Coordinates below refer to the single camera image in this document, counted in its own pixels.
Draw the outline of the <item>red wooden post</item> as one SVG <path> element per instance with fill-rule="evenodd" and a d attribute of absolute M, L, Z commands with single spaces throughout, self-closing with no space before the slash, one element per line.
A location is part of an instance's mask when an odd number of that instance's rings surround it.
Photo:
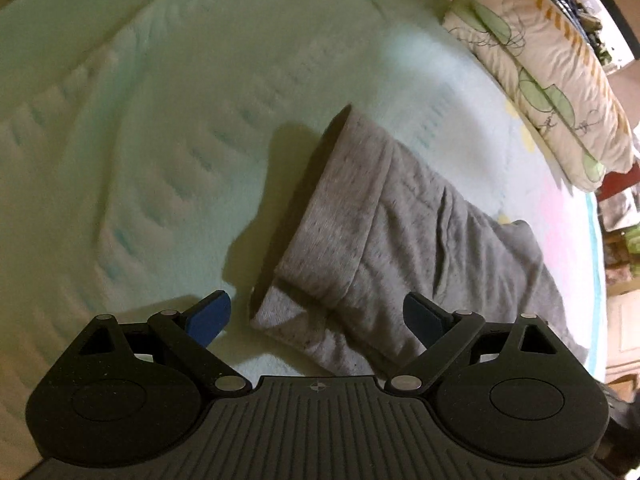
<path fill-rule="evenodd" d="M 608 198 L 623 192 L 626 188 L 635 186 L 640 181 L 640 168 L 637 165 L 632 166 L 631 170 L 626 174 L 619 172 L 609 172 L 598 189 L 597 200 L 607 200 Z"/>

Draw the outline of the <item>pastel patterned bed sheet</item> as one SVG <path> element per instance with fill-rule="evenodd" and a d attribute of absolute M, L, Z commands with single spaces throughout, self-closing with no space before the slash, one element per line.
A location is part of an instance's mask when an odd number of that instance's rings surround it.
<path fill-rule="evenodd" d="M 217 356 L 313 375 L 252 330 L 270 238 L 352 105 L 501 223 L 526 221 L 603 377 L 592 196 L 440 21 L 447 0 L 2 0 L 1 474 L 39 460 L 32 389 L 97 314 L 143 321 L 215 289 Z"/>

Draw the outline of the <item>floral folded quilt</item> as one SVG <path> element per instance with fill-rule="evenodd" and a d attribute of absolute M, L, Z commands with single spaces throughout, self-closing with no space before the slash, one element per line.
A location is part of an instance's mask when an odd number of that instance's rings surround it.
<path fill-rule="evenodd" d="M 452 0 L 444 29 L 537 130 L 570 183 L 596 190 L 634 164 L 634 134 L 605 71 L 552 0 Z"/>

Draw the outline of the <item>grey speckled pants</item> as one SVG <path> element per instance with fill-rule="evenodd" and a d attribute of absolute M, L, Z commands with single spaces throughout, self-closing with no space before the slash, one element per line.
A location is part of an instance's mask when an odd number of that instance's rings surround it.
<path fill-rule="evenodd" d="M 314 150 L 274 233 L 250 324 L 337 375 L 395 375 L 423 351 L 402 318 L 416 292 L 489 322 L 544 318 L 577 359 L 533 230 L 469 203 L 352 107 Z"/>

